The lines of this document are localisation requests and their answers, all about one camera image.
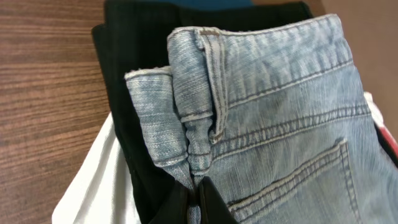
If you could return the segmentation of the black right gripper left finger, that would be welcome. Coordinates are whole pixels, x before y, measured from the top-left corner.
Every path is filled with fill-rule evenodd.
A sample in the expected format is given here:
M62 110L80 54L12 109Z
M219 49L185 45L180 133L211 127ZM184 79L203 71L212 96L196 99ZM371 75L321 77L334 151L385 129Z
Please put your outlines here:
M150 224L187 224L189 191L176 182Z

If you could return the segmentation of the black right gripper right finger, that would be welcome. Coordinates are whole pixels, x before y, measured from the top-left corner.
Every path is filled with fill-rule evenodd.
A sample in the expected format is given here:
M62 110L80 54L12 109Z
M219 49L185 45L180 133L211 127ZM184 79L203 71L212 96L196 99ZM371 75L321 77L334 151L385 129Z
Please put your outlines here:
M199 184L201 224L238 224L209 177Z

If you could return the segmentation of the light blue denim shorts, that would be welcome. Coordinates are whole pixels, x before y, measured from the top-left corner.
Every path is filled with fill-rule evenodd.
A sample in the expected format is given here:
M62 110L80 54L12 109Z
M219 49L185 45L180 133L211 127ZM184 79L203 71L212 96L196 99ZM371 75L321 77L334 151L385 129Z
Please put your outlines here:
M125 76L155 166L191 192L209 177L239 223L397 222L397 167L337 15L180 27L167 48Z

